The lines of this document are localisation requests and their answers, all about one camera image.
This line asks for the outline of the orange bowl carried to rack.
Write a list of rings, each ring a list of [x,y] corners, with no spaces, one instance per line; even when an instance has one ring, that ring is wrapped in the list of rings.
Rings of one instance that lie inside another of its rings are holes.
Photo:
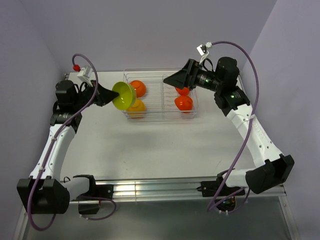
[[[176,107],[183,113],[189,114],[193,110],[193,100],[188,95],[180,95],[175,98]]]

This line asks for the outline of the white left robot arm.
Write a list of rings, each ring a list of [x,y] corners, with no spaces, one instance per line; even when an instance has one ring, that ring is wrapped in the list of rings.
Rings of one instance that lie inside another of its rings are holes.
[[[57,100],[45,148],[29,177],[17,184],[20,199],[30,214],[64,214],[72,200],[101,196],[93,175],[75,175],[67,183],[60,182],[66,153],[82,120],[79,110],[90,99],[94,105],[103,107],[119,96],[94,80],[91,83],[77,85],[71,80],[62,80],[55,86]]]

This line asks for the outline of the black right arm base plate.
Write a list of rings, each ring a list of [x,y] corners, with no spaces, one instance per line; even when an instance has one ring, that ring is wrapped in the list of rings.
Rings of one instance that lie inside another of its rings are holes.
[[[196,190],[198,192],[201,192],[202,197],[213,197],[220,185],[221,185],[221,182],[218,180],[201,181],[200,186],[197,187]],[[240,187],[228,187],[224,185],[221,191],[219,192],[218,196],[227,197],[240,189],[241,189]]]

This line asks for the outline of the orange bowl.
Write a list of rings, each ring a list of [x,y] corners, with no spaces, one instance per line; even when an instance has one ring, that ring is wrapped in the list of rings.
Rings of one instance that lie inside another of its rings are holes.
[[[189,93],[190,93],[190,90],[189,90],[188,87],[184,87],[183,89],[180,89],[180,88],[176,87],[175,90],[181,96],[188,96]]]

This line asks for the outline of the aluminium table edge rail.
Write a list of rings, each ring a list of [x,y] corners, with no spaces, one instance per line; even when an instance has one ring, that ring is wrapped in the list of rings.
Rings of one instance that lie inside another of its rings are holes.
[[[97,180],[98,186],[113,185],[112,199],[117,203],[210,200],[197,190],[203,181],[215,177],[176,177],[129,180]]]

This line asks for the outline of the white bowl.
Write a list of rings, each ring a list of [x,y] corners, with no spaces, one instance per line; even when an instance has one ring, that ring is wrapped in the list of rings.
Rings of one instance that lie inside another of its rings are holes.
[[[137,98],[142,98],[147,93],[147,87],[142,81],[133,80],[129,84],[134,88]]]

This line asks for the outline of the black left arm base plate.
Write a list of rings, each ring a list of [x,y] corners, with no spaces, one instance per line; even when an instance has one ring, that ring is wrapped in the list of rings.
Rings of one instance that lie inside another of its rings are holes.
[[[75,200],[82,201],[89,198],[104,198],[113,199],[114,185],[113,184],[98,184],[93,190],[89,190],[86,193],[79,195]]]

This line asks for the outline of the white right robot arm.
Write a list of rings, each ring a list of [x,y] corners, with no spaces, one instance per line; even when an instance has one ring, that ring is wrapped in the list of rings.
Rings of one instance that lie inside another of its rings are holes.
[[[237,61],[231,57],[221,57],[211,71],[189,59],[181,70],[163,79],[165,84],[178,89],[201,87],[213,91],[216,105],[243,138],[254,168],[232,169],[221,175],[216,189],[222,195],[229,194],[234,187],[260,194],[283,184],[295,164],[293,157],[284,155],[263,129],[250,100],[237,85],[239,73]]]

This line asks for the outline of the green bowl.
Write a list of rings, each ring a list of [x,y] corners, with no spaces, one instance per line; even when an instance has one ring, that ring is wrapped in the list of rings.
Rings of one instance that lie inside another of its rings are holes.
[[[113,105],[121,111],[126,111],[131,108],[137,98],[136,90],[134,87],[124,81],[117,82],[113,87],[112,91],[119,94],[113,101]]]

